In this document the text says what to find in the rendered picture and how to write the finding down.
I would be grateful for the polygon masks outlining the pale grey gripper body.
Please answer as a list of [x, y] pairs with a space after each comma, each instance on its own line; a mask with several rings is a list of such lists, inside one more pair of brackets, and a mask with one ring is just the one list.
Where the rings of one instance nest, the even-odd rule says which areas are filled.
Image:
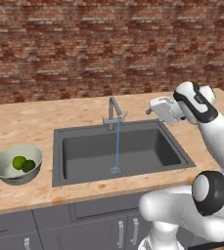
[[152, 99], [149, 107], [162, 122], [174, 124], [180, 121], [180, 106], [173, 97]]

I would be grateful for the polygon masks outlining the grey metal sink faucet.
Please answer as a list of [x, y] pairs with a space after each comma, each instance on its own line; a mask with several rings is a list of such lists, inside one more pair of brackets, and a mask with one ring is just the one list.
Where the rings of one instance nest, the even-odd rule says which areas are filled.
[[[113, 113], [116, 112], [117, 118], [113, 117]], [[115, 99], [115, 97], [110, 97], [109, 102], [109, 117], [103, 120], [103, 124], [108, 126], [108, 130], [112, 131], [115, 124], [123, 124], [125, 122], [125, 117], [121, 117], [121, 109]]]

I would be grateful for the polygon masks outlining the dark grey sink basin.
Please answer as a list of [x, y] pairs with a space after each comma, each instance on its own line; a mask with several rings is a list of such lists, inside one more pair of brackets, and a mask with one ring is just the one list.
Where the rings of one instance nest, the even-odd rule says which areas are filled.
[[53, 187], [193, 168], [195, 163], [156, 120], [57, 129]]

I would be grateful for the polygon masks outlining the grey sink front panel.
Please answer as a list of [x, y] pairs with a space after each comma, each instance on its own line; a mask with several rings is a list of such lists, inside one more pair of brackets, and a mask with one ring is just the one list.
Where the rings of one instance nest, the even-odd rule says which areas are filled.
[[138, 192], [72, 203], [71, 219], [75, 222], [86, 217], [137, 209], [142, 195], [143, 192]]

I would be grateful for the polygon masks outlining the pale grey bowl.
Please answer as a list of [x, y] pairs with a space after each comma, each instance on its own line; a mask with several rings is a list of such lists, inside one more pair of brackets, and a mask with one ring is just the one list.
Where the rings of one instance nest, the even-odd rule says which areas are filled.
[[[26, 173], [15, 169], [13, 159], [16, 156], [24, 156], [27, 160], [33, 160], [35, 167]], [[0, 152], [0, 180], [12, 186], [30, 182], [40, 171], [42, 157], [42, 150], [34, 145], [17, 145], [2, 150]]]

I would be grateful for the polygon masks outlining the grey cupboard door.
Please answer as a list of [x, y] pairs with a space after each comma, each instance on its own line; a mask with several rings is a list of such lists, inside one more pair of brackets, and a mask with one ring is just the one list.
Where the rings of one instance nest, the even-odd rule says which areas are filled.
[[[137, 218], [139, 221], [139, 231], [136, 245], [132, 245], [131, 239], [133, 236], [133, 219]], [[138, 247], [142, 240], [149, 234], [152, 223], [146, 221], [139, 212], [129, 214], [127, 221], [127, 234], [126, 234], [126, 245], [125, 250], [138, 250]]]
[[29, 237], [31, 250], [43, 250], [37, 232], [0, 238], [0, 250], [25, 250], [24, 239]]
[[[118, 249], [118, 222], [123, 221], [123, 245]], [[126, 216], [82, 221], [67, 227], [40, 232], [44, 250], [124, 250]]]

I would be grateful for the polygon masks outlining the dark green lime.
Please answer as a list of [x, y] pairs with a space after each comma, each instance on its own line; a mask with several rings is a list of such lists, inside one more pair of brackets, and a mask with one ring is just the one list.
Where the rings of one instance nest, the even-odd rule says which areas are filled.
[[35, 162], [31, 159], [26, 160], [22, 165], [22, 170], [27, 173], [36, 166]]

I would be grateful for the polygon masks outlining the bright green lime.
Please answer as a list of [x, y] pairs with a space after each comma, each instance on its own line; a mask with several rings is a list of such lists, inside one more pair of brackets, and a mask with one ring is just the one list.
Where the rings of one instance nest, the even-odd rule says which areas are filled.
[[20, 170], [22, 168], [22, 165], [26, 162], [26, 158], [24, 156], [16, 156], [13, 159], [13, 167], [16, 170]]

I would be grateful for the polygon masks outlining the grey drawer front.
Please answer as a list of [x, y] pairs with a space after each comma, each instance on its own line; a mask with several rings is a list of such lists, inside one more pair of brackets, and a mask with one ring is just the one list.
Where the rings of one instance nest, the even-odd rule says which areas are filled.
[[9, 235], [36, 231], [30, 210], [0, 215], [0, 234]]

